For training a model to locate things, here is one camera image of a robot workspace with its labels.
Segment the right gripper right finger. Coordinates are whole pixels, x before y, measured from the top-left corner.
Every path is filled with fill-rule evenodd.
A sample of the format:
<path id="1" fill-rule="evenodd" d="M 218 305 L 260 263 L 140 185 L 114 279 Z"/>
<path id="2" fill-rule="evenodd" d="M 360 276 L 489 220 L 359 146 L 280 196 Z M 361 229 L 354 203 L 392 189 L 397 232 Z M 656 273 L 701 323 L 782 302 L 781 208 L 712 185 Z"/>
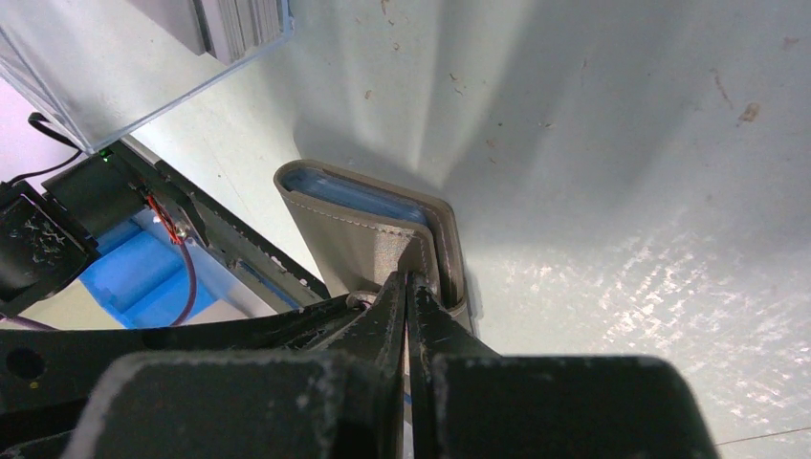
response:
<path id="1" fill-rule="evenodd" d="M 686 381 L 651 356 L 502 356 L 406 278 L 419 458 L 714 458 Z"/>

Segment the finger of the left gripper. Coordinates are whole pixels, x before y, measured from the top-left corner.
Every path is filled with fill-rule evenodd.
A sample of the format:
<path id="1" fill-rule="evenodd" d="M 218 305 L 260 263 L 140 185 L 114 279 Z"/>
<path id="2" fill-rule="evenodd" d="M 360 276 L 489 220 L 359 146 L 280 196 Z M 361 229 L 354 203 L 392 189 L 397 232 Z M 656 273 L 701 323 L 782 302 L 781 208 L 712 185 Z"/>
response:
<path id="1" fill-rule="evenodd" d="M 118 359 L 136 353 L 311 350 L 371 306 L 340 296 L 281 315 L 172 328 L 16 331 L 1 335 L 1 454 L 67 458 L 91 393 Z"/>

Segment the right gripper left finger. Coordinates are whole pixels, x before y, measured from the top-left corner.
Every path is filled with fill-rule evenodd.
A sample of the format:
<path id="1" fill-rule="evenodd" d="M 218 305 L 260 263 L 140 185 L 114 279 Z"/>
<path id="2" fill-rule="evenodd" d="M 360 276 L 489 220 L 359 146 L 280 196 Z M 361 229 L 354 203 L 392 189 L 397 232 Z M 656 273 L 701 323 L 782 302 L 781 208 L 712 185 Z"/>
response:
<path id="1" fill-rule="evenodd" d="M 399 458 L 406 276 L 311 350 L 136 353 L 101 376 L 67 458 Z"/>

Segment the grey felt card holder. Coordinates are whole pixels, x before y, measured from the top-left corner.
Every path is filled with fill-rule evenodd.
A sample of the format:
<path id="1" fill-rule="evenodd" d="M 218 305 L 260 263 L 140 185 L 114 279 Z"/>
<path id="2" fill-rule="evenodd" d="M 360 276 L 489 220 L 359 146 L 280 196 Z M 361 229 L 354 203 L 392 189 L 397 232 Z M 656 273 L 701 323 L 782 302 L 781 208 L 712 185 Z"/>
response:
<path id="1" fill-rule="evenodd" d="M 274 185 L 331 295 L 378 292 L 393 272 L 423 275 L 472 330 L 451 206 L 431 195 L 312 160 L 281 166 Z"/>

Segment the clear plastic card box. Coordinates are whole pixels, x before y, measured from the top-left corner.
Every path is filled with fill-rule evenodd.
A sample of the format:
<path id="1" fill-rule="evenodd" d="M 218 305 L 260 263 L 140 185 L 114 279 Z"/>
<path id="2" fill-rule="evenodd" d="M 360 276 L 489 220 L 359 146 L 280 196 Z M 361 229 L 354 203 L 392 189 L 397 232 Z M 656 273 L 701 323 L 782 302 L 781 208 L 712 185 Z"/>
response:
<path id="1" fill-rule="evenodd" d="M 224 65 L 194 55 L 133 1 L 5 1 L 1 75 L 95 152 L 286 42 Z"/>

